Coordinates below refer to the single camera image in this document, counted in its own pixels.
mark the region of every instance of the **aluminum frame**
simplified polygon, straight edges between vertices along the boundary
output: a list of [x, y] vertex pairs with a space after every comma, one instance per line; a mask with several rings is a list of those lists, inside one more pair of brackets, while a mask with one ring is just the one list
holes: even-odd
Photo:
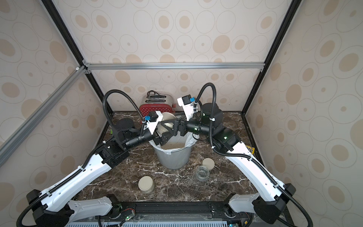
[[89, 70], [110, 69], [263, 69], [264, 62], [206, 62], [206, 63], [86, 63]]
[[55, 107], [75, 81], [86, 73], [84, 66], [80, 66], [38, 107], [38, 109], [5, 141], [0, 148], [0, 167], [8, 160], [20, 144], [33, 129]]

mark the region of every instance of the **wallpaper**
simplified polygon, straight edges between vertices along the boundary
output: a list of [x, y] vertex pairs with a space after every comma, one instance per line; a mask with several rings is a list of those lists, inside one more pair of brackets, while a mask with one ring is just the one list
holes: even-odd
[[[214, 83], [217, 104], [224, 111], [241, 111], [260, 69], [188, 69], [188, 70], [93, 70], [103, 93], [112, 89], [126, 92], [140, 106], [149, 90], [171, 95], [175, 110], [182, 111], [177, 98], [190, 94], [197, 97], [205, 83]], [[108, 102], [114, 111], [135, 111], [120, 94], [111, 94]], [[202, 103], [212, 102], [212, 89], [207, 87]]]
[[37, 1], [0, 1], [0, 146], [75, 65]]
[[54, 0], [91, 63], [264, 61], [290, 0]]
[[[16, 226], [29, 191], [43, 190], [81, 165], [105, 123], [102, 104], [82, 76], [0, 168], [0, 226]], [[31, 212], [23, 223], [35, 224]]]
[[268, 170], [317, 227], [363, 223], [362, 22], [363, 1], [305, 1], [247, 113]]

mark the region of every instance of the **beige lid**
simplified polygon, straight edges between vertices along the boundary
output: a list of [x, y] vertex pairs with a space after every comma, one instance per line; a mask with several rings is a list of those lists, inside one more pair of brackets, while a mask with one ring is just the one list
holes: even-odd
[[[163, 119], [162, 119], [163, 121], [176, 118], [176, 116], [174, 114], [169, 113], [169, 112], [163, 112], [162, 115], [163, 115]], [[169, 128], [173, 128], [172, 123], [165, 123], [165, 125], [168, 126]]]
[[214, 161], [211, 158], [205, 158], [203, 160], [203, 166], [206, 166], [209, 170], [214, 168]]
[[148, 191], [152, 188], [152, 179], [149, 176], [144, 176], [139, 180], [139, 189], [141, 191]]

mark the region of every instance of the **yellow label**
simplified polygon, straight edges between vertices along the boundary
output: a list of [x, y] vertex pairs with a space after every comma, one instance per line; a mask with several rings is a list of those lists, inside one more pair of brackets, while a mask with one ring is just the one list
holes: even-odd
[[254, 147], [250, 147], [250, 146], [247, 146], [246, 145], [246, 147], [247, 147], [247, 149], [253, 154], [254, 153]]

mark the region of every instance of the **black motor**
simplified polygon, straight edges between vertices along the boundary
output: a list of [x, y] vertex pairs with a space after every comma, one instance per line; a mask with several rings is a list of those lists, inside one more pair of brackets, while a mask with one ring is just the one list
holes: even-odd
[[137, 133], [140, 131], [139, 129], [135, 128], [134, 121], [130, 118], [123, 118], [119, 120], [114, 125], [114, 128], [116, 129], [116, 131], [114, 132], [118, 133], [121, 132], [125, 139], [134, 138], [137, 135]]
[[[202, 119], [203, 124], [209, 125], [211, 107], [212, 107], [212, 104], [209, 102], [209, 103], [203, 104], [203, 106], [201, 108], [201, 119]], [[217, 127], [218, 125], [223, 123], [223, 112], [218, 108], [217, 104], [215, 105], [215, 108], [214, 108], [214, 118], [215, 118], [215, 121], [213, 122], [214, 127]]]

